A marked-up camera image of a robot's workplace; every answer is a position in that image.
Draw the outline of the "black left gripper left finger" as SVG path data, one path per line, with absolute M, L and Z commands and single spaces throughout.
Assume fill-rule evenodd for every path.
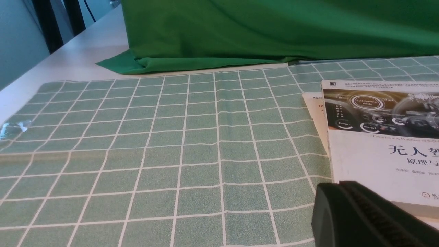
M 390 247 L 367 225 L 339 183 L 317 186 L 311 226 L 317 247 Z

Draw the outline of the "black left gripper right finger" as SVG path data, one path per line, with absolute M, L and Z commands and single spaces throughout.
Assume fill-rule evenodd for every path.
M 360 215 L 391 247 L 437 247 L 438 230 L 354 181 L 339 183 Z

